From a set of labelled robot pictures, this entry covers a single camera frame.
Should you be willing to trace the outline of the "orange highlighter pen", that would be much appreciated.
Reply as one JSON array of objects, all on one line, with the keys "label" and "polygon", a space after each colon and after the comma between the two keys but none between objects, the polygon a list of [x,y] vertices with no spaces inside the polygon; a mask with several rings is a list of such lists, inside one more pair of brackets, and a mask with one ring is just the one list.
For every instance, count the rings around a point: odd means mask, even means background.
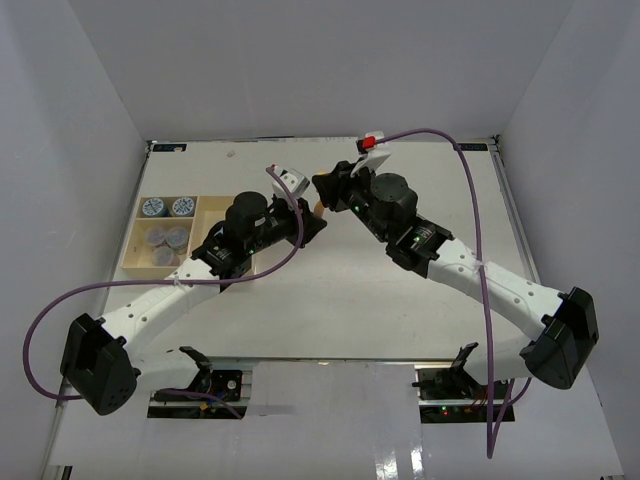
[{"label": "orange highlighter pen", "polygon": [[324,217],[324,213],[325,213],[325,207],[322,204],[321,201],[318,201],[313,209],[313,213],[315,216],[319,217],[319,218],[323,218]]}]

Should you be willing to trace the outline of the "paperclip jar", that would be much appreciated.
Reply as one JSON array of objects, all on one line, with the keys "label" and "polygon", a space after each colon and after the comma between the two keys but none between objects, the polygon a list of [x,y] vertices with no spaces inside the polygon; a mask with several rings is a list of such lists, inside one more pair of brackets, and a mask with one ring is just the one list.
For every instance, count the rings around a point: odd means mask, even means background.
[{"label": "paperclip jar", "polygon": [[144,242],[150,248],[166,246],[166,229],[161,225],[149,227],[144,232]]},{"label": "paperclip jar", "polygon": [[155,267],[172,267],[179,264],[179,256],[168,246],[159,246],[151,253],[151,263]]},{"label": "paperclip jar", "polygon": [[166,231],[167,245],[177,252],[184,253],[189,244],[189,230],[182,226],[174,226]]}]

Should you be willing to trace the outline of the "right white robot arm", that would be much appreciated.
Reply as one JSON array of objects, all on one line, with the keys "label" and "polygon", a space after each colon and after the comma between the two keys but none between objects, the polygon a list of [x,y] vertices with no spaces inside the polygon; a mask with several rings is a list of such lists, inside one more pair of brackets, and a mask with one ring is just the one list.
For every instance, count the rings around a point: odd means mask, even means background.
[{"label": "right white robot arm", "polygon": [[384,244],[404,270],[449,286],[515,325],[520,336],[463,347],[449,369],[453,390],[472,399],[490,381],[536,378],[560,390],[572,387],[599,339],[592,296],[541,286],[493,263],[443,227],[417,213],[418,196],[404,177],[357,170],[341,161],[313,176],[323,206],[349,210]]}]

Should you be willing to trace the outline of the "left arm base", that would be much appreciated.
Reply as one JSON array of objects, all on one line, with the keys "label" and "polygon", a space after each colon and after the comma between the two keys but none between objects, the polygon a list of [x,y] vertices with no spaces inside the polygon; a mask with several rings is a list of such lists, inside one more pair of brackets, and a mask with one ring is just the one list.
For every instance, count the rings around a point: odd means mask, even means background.
[{"label": "left arm base", "polygon": [[240,420],[247,409],[241,370],[212,370],[184,389],[163,389],[151,396],[149,418]]}]

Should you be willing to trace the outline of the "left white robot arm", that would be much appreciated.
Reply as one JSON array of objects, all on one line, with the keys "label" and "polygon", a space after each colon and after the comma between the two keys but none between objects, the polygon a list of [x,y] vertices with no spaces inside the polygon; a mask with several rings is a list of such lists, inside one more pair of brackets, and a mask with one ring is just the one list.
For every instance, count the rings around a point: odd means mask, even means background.
[{"label": "left white robot arm", "polygon": [[192,307],[246,280],[255,254],[281,241],[304,247],[326,225],[305,199],[291,205],[257,192],[238,194],[166,284],[99,319],[83,314],[71,323],[61,374],[99,415],[115,412],[136,391],[176,389],[202,398],[212,378],[202,353],[181,346],[153,357],[146,346]]}]

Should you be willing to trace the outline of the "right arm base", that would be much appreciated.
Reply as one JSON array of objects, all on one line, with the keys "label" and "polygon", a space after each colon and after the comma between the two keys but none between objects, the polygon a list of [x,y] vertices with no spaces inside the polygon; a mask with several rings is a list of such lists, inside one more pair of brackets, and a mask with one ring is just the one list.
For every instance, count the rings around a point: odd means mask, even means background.
[{"label": "right arm base", "polygon": [[498,414],[507,392],[507,382],[494,385],[493,410],[488,390],[471,377],[457,376],[449,368],[420,368],[412,386],[417,390],[420,420],[429,424],[480,424],[490,413]]}]

